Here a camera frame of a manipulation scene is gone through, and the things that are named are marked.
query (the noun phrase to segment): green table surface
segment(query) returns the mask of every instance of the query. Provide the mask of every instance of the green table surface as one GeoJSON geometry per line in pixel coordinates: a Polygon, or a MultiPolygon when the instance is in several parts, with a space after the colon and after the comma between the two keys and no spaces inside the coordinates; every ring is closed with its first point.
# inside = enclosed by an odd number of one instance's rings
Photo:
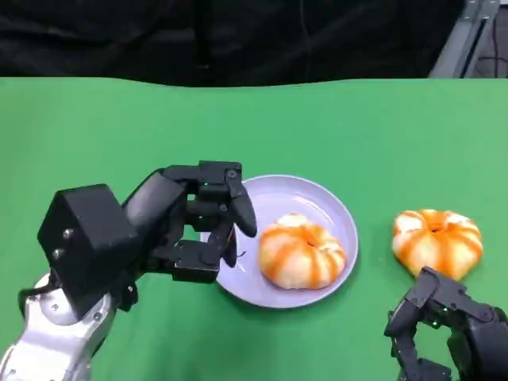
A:
{"type": "MultiPolygon", "coordinates": [[[[345,203],[360,233],[352,276],[312,306],[267,310],[216,284],[146,275],[93,380],[395,379],[383,329],[413,283],[391,252],[400,211],[474,218],[485,254],[464,282],[508,310],[507,99],[508,82],[488,80],[203,90],[0,79],[0,350],[23,327],[17,291],[47,271],[36,234],[56,190],[108,183],[122,200],[154,168],[237,160],[245,177],[303,176],[345,203]]],[[[422,327],[420,354],[451,366],[447,336],[422,327]]]]}

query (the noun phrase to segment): orange striped bun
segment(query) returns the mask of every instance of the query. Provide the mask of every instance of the orange striped bun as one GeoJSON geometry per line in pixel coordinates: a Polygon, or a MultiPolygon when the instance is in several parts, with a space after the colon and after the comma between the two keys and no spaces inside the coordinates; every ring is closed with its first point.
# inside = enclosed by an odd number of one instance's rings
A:
{"type": "Polygon", "coordinates": [[[454,280],[462,279],[483,254],[482,236],[472,220],[432,209],[399,214],[392,248],[414,276],[429,266],[454,280]]]}
{"type": "Polygon", "coordinates": [[[288,214],[261,234],[260,267],[282,288],[328,286],[344,270],[346,255],[337,238],[301,214],[288,214]]]}

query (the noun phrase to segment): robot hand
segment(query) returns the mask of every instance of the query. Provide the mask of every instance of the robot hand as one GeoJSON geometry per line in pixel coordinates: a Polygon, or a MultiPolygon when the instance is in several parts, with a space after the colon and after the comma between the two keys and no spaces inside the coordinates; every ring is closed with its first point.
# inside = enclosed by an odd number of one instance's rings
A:
{"type": "Polygon", "coordinates": [[[233,267],[234,225],[250,237],[257,230],[241,169],[206,161],[159,169],[123,205],[104,184],[56,192],[37,236],[51,270],[18,295],[25,330],[4,355],[0,380],[87,381],[116,310],[137,302],[143,274],[211,283],[221,258],[233,267]],[[181,240],[184,225],[210,237],[181,240]]]}
{"type": "Polygon", "coordinates": [[[395,311],[388,314],[385,336],[391,338],[391,355],[401,366],[400,380],[449,381],[451,370],[418,359],[414,335],[418,322],[434,329],[452,330],[448,349],[462,381],[508,380],[508,321],[504,312],[477,303],[466,287],[424,267],[414,287],[395,311]]]}

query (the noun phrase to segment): screw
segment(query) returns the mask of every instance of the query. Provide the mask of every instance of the screw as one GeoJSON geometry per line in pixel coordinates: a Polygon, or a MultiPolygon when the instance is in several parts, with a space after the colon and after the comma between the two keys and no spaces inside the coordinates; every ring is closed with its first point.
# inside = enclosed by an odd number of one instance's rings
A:
{"type": "Polygon", "coordinates": [[[56,248],[55,250],[53,250],[53,258],[58,260],[64,253],[65,250],[63,250],[62,248],[56,248]]]}
{"type": "Polygon", "coordinates": [[[73,232],[74,232],[73,229],[65,229],[63,231],[63,238],[64,238],[64,240],[68,240],[69,238],[71,238],[73,232]]]}

